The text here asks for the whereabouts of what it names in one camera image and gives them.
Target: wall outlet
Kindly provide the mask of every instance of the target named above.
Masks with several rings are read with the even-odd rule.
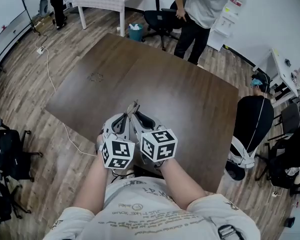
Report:
[[[40,55],[43,54],[44,51],[45,51],[45,49],[43,49],[42,47],[40,47],[38,50],[36,50],[36,52]]]

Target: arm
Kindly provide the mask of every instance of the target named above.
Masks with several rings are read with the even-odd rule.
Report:
[[[178,10],[176,11],[176,17],[180,20],[181,18],[184,19],[185,22],[186,20],[186,11],[184,8],[184,0],[175,0],[176,6]]]
[[[206,192],[171,158],[161,166],[161,173],[173,200],[183,210],[193,201],[206,197]]]
[[[87,209],[95,215],[102,211],[105,202],[108,169],[105,168],[102,154],[98,155],[77,194],[73,206]]]

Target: white box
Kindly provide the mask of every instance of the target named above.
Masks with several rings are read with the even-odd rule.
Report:
[[[104,167],[126,169],[134,157],[134,151],[133,142],[106,139],[101,148]]]
[[[174,158],[178,140],[171,129],[141,134],[140,150],[153,162]]]

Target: wooden floor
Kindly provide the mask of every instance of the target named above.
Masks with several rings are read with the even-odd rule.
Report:
[[[69,14],[68,24],[63,30],[47,32],[44,45],[49,49],[49,70],[56,88],[105,33],[117,33],[119,13],[101,9],[87,9],[84,13],[86,30],[82,29],[78,14]],[[142,16],[135,12],[127,12],[125,19],[126,23],[144,24]],[[43,158],[33,159],[31,173],[35,182],[20,180],[23,188],[17,197],[23,206],[32,210],[32,214],[22,214],[23,219],[12,214],[11,220],[3,222],[0,239],[5,240],[41,240],[63,209],[71,205],[94,159],[79,153],[68,140],[62,123],[44,109],[54,89],[47,74],[47,52],[43,55],[36,53],[36,39],[36,34],[27,34],[5,59],[3,66],[7,73],[0,74],[0,117],[12,129],[32,131],[32,135],[26,137],[25,150],[44,153]],[[145,43],[160,47],[160,38],[148,38]],[[176,43],[166,38],[167,52],[173,53]],[[199,64],[237,87],[240,97],[252,94],[252,67],[229,51],[217,52],[207,47]],[[281,129],[274,131],[271,129],[268,136],[278,134]],[[81,150],[94,152],[93,143],[72,130],[69,133]],[[265,150],[261,148],[260,152],[265,153]],[[283,230],[283,220],[290,213],[292,200],[287,190],[280,197],[271,197],[274,187],[265,179],[255,182],[255,175],[264,166],[257,160],[255,167],[240,182],[232,181],[225,174],[218,193],[255,220],[261,239],[276,240]],[[11,189],[17,184],[12,179]]]

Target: hand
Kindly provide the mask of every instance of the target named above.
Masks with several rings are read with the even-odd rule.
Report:
[[[185,22],[187,22],[186,20],[186,11],[184,8],[182,9],[178,9],[176,11],[176,15],[175,15],[179,20],[184,19]]]

